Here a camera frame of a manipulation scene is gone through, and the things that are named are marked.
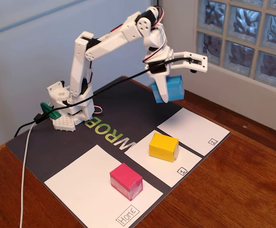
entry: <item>blue block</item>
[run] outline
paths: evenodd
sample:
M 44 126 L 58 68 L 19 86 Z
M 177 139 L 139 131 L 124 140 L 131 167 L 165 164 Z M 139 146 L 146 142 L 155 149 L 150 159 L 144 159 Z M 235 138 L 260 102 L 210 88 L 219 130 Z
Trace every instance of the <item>blue block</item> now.
M 184 83 L 181 75 L 174 77 L 166 77 L 168 101 L 182 100 L 184 98 Z M 163 100 L 158 91 L 156 82 L 151 86 L 156 103 L 162 103 Z

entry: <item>pink block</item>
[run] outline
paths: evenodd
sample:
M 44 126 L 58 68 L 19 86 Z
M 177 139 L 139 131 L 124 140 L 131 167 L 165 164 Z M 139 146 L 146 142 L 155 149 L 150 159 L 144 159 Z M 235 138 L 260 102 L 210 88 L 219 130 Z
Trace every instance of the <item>pink block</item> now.
M 143 190 L 142 177 L 124 163 L 110 172 L 110 183 L 130 201 Z

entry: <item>wire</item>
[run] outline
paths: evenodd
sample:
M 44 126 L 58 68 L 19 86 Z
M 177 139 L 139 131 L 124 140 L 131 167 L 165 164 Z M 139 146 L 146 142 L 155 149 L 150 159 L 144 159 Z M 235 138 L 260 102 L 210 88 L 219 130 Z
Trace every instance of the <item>wire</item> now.
M 90 96 L 90 97 L 88 97 L 88 98 L 86 98 L 86 99 L 84 99 L 84 100 L 82 100 L 82 101 L 80 101 L 80 102 L 77 102 L 77 103 L 75 103 L 75 104 L 68 104 L 67 106 L 64 106 L 64 107 L 54 108 L 54 109 L 50 110 L 49 112 L 42 114 L 42 116 L 39 117 L 38 119 L 35 119 L 35 120 L 32 121 L 32 122 L 29 122 L 29 123 L 26 123 L 26 124 L 20 126 L 20 127 L 18 128 L 18 130 L 17 130 L 17 132 L 16 132 L 16 134 L 15 134 L 14 137 L 16 137 L 16 136 L 18 135 L 18 133 L 19 133 L 19 131 L 20 131 L 20 129 L 21 129 L 22 127 L 25 127 L 25 126 L 27 126 L 27 125 L 33 124 L 33 123 L 35 123 L 35 122 L 37 122 L 37 121 L 40 121 L 41 119 L 44 119 L 44 120 L 45 120 L 45 119 L 47 118 L 47 116 L 48 116 L 50 113 L 52 113 L 53 111 L 62 110 L 62 109 L 66 109 L 66 108 L 70 108 L 70 107 L 74 107 L 74 106 L 76 106 L 76 105 L 82 104 L 82 103 L 84 103 L 84 102 L 86 102 L 86 101 L 88 101 L 88 100 L 90 100 L 90 99 L 93 99 L 95 96 L 97 96 L 97 95 L 99 95 L 99 94 L 102 94 L 102 93 L 105 92 L 106 90 L 109 90 L 109 89 L 111 89 L 112 87 L 114 87 L 114 86 L 116 86 L 116 85 L 118 85 L 118 84 L 120 84 L 120 83 L 126 82 L 126 81 L 131 80 L 131 79 L 133 79 L 133 78 L 135 78 L 135 77 L 138 77 L 138 76 L 140 76 L 140 75 L 142 75 L 142 74 L 144 74 L 144 73 L 146 73 L 146 72 L 148 72 L 148 71 L 150 71 L 150 70 L 157 69 L 157 68 L 161 67 L 162 65 L 170 64 L 170 63 L 173 63 L 173 62 L 176 62 L 176 61 L 180 61 L 180 60 L 186 60 L 186 61 L 192 62 L 192 58 L 190 58 L 190 57 L 179 57 L 179 58 L 174 58 L 174 59 L 171 59 L 171 60 L 168 60 L 168 61 L 164 61 L 164 62 L 158 63 L 158 64 L 156 64 L 156 65 L 154 65 L 154 66 L 152 66 L 152 67 L 149 67 L 148 69 L 146 69 L 146 70 L 144 70 L 144 71 L 141 71 L 141 72 L 138 73 L 138 74 L 135 74 L 135 75 L 133 75 L 133 76 L 131 76 L 131 77 L 128 77 L 128 78 L 124 78 L 124 79 L 122 79 L 122 80 L 120 80 L 120 81 L 118 81 L 118 82 L 112 83 L 111 85 L 109 85 L 109 86 L 103 88 L 103 89 L 100 90 L 99 92 L 93 94 L 92 96 Z
M 23 159 L 23 166 L 22 166 L 22 181 L 21 181 L 21 213 L 20 213 L 20 228 L 22 228 L 22 222 L 23 222 L 23 188 L 24 188 L 24 174 L 25 174 L 25 163 L 26 163 L 26 156 L 28 153 L 28 141 L 29 141 L 29 136 L 30 133 L 34 127 L 35 123 L 31 125 L 29 132 L 28 132 L 28 137 L 26 139 L 26 145 L 25 145 L 25 152 L 24 152 L 24 159 Z
M 152 54 L 150 54 L 148 57 L 145 57 L 143 60 L 142 60 L 142 62 L 145 62 L 145 61 L 147 61 L 148 59 L 150 59 L 152 56 L 154 56 L 154 54 L 156 54 L 158 51 L 160 51 L 165 45 L 166 45 L 166 33 L 165 33 L 165 30 L 163 29 L 163 27 L 160 25 L 160 24 L 158 24 L 157 26 L 159 26 L 160 28 L 161 28 L 161 31 L 163 32 L 163 34 L 164 34 L 164 42 L 163 42 L 163 44 L 161 45 L 161 47 L 160 48 L 158 48 L 156 51 L 154 51 Z
M 160 23 L 160 22 L 162 21 L 162 18 L 163 18 L 163 16 L 164 16 L 164 14 L 165 14 L 165 11 L 163 10 L 163 8 L 162 8 L 161 6 L 157 5 L 157 6 L 154 6 L 154 7 L 155 7 L 155 8 L 160 8 L 160 9 L 161 9 L 161 15 L 160 15 L 160 17 L 158 18 L 157 22 L 156 22 L 152 27 L 154 27 L 155 25 L 157 25 L 158 23 Z
M 99 108 L 100 109 L 100 112 L 94 112 L 94 114 L 100 114 L 103 112 L 103 109 L 101 108 L 101 106 L 98 106 L 98 105 L 94 105 L 94 107 L 96 108 Z
M 115 31 L 116 29 L 118 29 L 119 27 L 121 27 L 123 24 L 121 24 L 121 25 L 118 25 L 116 28 L 113 28 L 110 32 L 113 32 L 113 31 Z

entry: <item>yellow block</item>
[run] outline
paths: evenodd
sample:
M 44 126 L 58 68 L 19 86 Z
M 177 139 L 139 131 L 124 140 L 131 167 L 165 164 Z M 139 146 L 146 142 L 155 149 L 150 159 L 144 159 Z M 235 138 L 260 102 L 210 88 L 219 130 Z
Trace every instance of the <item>yellow block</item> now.
M 149 144 L 149 155 L 174 162 L 178 156 L 178 144 L 178 139 L 155 133 Z

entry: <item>white robotic arm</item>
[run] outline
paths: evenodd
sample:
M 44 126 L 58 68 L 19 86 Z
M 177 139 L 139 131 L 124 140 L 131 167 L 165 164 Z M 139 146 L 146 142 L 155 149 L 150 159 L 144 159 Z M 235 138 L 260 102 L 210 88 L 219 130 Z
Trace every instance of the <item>white robotic arm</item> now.
M 149 7 L 144 13 L 136 12 L 129 16 L 126 21 L 113 29 L 110 33 L 95 39 L 90 32 L 83 32 L 76 40 L 74 47 L 74 58 L 71 71 L 70 89 L 65 88 L 62 83 L 57 82 L 48 87 L 51 102 L 54 107 L 63 107 L 75 104 L 92 95 L 92 61 L 114 51 L 115 49 L 139 38 L 143 38 L 144 47 L 148 50 L 143 59 L 146 69 L 160 62 L 174 59 L 175 57 L 190 57 L 190 62 L 183 61 L 179 64 L 166 64 L 148 72 L 154 78 L 159 93 L 164 102 L 168 102 L 166 77 L 170 69 L 188 68 L 192 72 L 207 71 L 207 57 L 189 52 L 174 53 L 167 46 L 167 39 L 163 25 L 160 23 L 161 15 L 157 7 Z M 59 110 L 66 122 L 72 123 L 68 126 L 53 120 L 55 129 L 74 131 L 75 125 L 92 118 L 94 106 L 92 100 L 80 105 Z

